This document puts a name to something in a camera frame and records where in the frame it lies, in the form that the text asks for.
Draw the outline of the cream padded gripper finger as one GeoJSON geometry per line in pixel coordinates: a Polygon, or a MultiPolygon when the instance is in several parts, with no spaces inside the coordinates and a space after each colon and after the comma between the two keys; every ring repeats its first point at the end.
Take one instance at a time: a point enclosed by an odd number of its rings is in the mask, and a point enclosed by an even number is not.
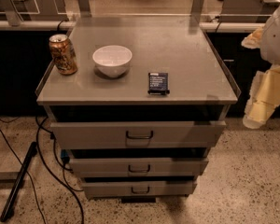
{"type": "Polygon", "coordinates": [[[263,126],[280,106],[280,65],[254,76],[245,106],[243,124],[249,129],[263,126]]]}
{"type": "Polygon", "coordinates": [[[241,45],[247,49],[258,49],[260,47],[262,33],[262,27],[256,29],[254,32],[243,39],[241,45]]]}

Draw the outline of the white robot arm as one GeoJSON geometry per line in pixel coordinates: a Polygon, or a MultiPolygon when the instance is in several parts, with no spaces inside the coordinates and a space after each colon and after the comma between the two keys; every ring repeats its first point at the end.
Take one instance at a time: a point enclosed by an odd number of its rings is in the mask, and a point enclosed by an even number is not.
{"type": "Polygon", "coordinates": [[[255,74],[245,106],[244,126],[258,129],[280,106],[280,6],[264,26],[244,38],[242,46],[259,49],[261,58],[272,65],[255,74]]]}

